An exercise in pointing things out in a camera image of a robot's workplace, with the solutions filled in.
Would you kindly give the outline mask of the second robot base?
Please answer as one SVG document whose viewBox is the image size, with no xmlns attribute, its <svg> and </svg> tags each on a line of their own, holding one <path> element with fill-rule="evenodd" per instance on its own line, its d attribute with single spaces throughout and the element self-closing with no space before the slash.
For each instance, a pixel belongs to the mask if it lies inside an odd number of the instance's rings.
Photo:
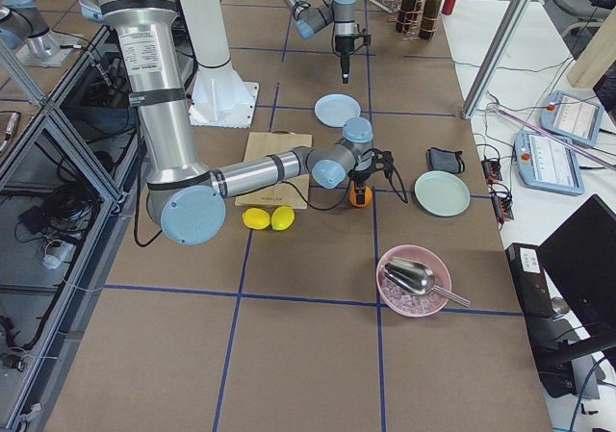
<svg viewBox="0 0 616 432">
<path fill-rule="evenodd" d="M 1 40 L 28 66 L 60 67 L 79 38 L 53 31 L 33 0 L 1 1 Z"/>
</svg>

